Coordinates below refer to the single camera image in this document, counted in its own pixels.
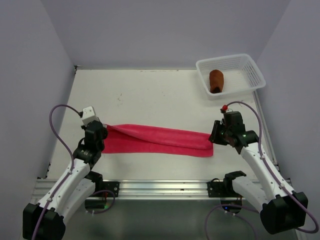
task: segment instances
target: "brown object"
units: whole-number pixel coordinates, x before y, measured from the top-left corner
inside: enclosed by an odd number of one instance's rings
[[[222,92],[224,88],[224,74],[219,70],[213,70],[209,74],[210,80],[210,93],[218,94]]]

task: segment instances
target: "pink towel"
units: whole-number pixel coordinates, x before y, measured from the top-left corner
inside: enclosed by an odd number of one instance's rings
[[[162,153],[194,157],[214,154],[207,133],[135,124],[108,125],[107,129],[104,154]]]

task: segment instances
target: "black clamp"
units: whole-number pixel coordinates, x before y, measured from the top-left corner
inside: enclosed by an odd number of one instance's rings
[[[73,152],[73,157],[83,160],[92,169],[100,159],[101,152],[105,149],[104,139],[107,138],[108,131],[100,121],[96,120],[88,123],[82,129],[84,129],[84,138],[79,141],[78,147]]]
[[[222,121],[214,121],[212,133],[209,141],[218,145],[230,145],[241,154],[242,148],[249,144],[257,143],[259,137],[255,131],[246,131],[242,115],[238,111],[229,111],[223,113]]]
[[[238,177],[247,176],[242,171],[234,171],[224,175],[223,181],[214,178],[206,183],[209,198],[236,198],[239,196],[232,187],[232,181]]]

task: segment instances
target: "white table surface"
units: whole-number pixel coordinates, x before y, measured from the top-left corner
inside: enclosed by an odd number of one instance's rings
[[[103,123],[140,124],[210,134],[221,120],[222,105],[243,101],[257,109],[253,94],[208,100],[196,70],[78,70],[68,104],[81,111],[93,106]],[[234,104],[247,130],[259,134],[254,114]],[[67,109],[60,136],[73,151],[84,136],[81,120]],[[70,162],[66,149],[57,142],[48,178],[58,179]],[[159,153],[102,154],[93,171],[108,180],[211,180],[233,171],[257,177],[231,146],[214,145],[212,157],[200,158]]]

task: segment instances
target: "black mounting bracket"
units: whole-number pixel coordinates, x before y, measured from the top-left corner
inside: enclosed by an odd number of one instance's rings
[[[206,185],[209,198],[236,198],[239,196],[237,193],[230,193],[227,191],[224,182],[217,178],[208,181]]]
[[[104,181],[103,188],[107,189],[114,193],[114,196],[117,198],[119,195],[120,182],[118,181]]]
[[[209,198],[233,198],[238,197],[239,194],[233,190],[232,180],[246,176],[242,171],[233,171],[224,175],[223,181],[214,178],[206,183]]]

